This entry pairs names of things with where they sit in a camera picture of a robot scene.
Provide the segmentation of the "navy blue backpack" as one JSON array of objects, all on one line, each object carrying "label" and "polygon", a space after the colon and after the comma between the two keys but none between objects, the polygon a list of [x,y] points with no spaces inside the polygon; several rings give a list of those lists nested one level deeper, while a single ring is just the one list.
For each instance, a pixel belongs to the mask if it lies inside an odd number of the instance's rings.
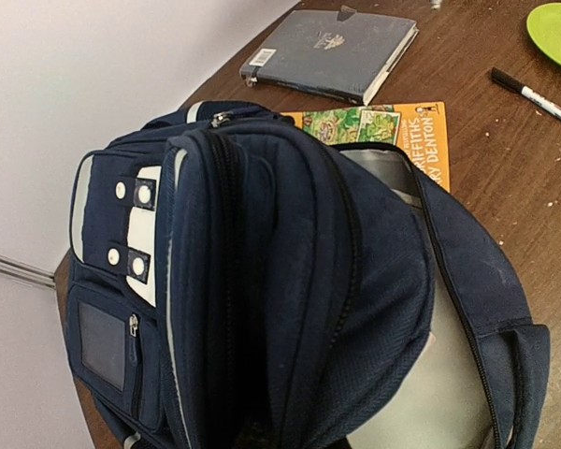
[{"label": "navy blue backpack", "polygon": [[65,343],[123,448],[530,448],[550,332],[396,146],[206,102],[76,174]]}]

